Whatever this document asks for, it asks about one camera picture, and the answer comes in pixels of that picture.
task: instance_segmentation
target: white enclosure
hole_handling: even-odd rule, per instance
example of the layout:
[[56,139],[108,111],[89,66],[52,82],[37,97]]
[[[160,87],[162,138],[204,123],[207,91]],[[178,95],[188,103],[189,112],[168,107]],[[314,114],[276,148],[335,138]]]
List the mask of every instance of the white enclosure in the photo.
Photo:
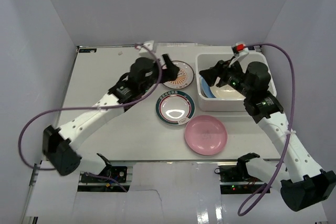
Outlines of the white enclosure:
[[[336,170],[336,0],[0,0],[0,6],[1,223],[20,222],[28,193],[31,170],[17,154],[20,130],[37,113],[62,105],[77,45],[276,43],[296,70],[298,136],[317,162]],[[288,63],[275,50],[264,53],[288,110]],[[25,134],[30,163],[39,162],[42,131],[56,118],[37,120]],[[333,192],[323,203],[331,223],[335,205]]]

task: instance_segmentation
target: pink plate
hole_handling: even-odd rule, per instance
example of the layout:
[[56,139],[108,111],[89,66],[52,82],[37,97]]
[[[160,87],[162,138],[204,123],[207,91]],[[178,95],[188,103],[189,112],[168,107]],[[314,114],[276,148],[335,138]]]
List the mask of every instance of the pink plate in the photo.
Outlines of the pink plate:
[[191,119],[184,132],[189,147],[202,155],[214,155],[221,152],[227,142],[224,125],[210,115],[199,115]]

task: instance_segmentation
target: dish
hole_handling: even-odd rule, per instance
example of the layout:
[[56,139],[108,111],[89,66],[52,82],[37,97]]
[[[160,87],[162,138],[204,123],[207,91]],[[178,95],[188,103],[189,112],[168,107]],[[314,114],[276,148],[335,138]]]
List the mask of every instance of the dish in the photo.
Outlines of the dish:
[[215,85],[210,87],[211,93],[215,98],[220,98],[223,100],[244,100],[245,97],[238,91],[234,90],[231,86],[225,85],[221,88],[217,87],[216,84],[219,83],[220,78],[217,78]]
[[194,116],[195,103],[185,92],[168,91],[158,98],[156,113],[167,124],[182,125],[189,122]]
[[204,94],[205,94],[206,97],[208,97],[208,98],[216,98],[214,96],[214,94],[212,94],[208,83],[206,83],[206,81],[203,79],[203,77],[201,77],[201,86],[202,86],[203,92],[204,92]]
[[188,87],[194,80],[194,70],[189,64],[183,61],[173,60],[172,62],[180,69],[177,74],[177,79],[175,81],[165,82],[163,85],[165,85],[167,88],[175,90]]
[[184,132],[188,146],[201,155],[214,155],[221,152],[227,143],[226,129],[217,118],[199,115],[191,119]]

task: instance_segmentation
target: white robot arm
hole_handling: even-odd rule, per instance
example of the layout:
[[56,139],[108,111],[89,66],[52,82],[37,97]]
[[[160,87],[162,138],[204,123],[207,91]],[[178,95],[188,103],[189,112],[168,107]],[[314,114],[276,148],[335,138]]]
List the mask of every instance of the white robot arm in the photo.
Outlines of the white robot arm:
[[[271,79],[268,67],[262,62],[251,62],[244,73],[239,58],[248,54],[247,49],[243,44],[236,44],[232,49],[235,55],[231,60],[221,60],[214,67],[200,71],[200,75],[209,86],[213,86],[219,77],[218,87],[230,85],[244,95],[246,111],[268,135],[280,155],[286,136],[290,134],[283,160],[286,170],[280,170],[272,184],[290,209],[299,211],[327,199],[336,185],[336,175],[333,171],[325,172],[309,155],[296,133],[287,131],[286,114],[279,101],[268,91]],[[259,155],[249,153],[240,157],[237,166],[231,169],[242,179],[255,177],[268,183],[276,167]]]
[[[119,81],[89,110],[68,123],[44,130],[43,154],[50,160],[61,176],[74,170],[103,176],[110,169],[110,162],[101,154],[87,153],[79,156],[76,150],[96,130],[116,116],[126,112],[159,78],[158,63],[149,51],[155,50],[153,41],[145,42],[139,50],[140,57],[131,66],[130,72],[123,74]],[[176,80],[179,68],[169,56],[163,55],[166,68],[162,69],[160,83]]]

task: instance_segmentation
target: white plastic bin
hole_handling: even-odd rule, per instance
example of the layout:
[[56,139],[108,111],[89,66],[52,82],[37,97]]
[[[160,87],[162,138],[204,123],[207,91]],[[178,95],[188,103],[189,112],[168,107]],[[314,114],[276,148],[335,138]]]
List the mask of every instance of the white plastic bin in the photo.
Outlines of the white plastic bin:
[[[207,98],[202,95],[202,87],[200,81],[199,72],[204,69],[208,69],[216,65],[219,60],[229,60],[233,56],[233,52],[231,54],[223,53],[223,54],[199,54],[196,56],[196,81],[197,81],[197,92],[198,92],[198,105],[203,111],[245,111],[244,102],[242,100],[223,100],[219,98]],[[266,58],[263,54],[255,51],[250,51],[249,55],[243,59],[240,64],[243,71],[246,71],[247,65],[252,61],[260,61],[267,65]],[[268,89],[274,96],[277,95],[277,91],[274,86],[273,78],[269,83]]]

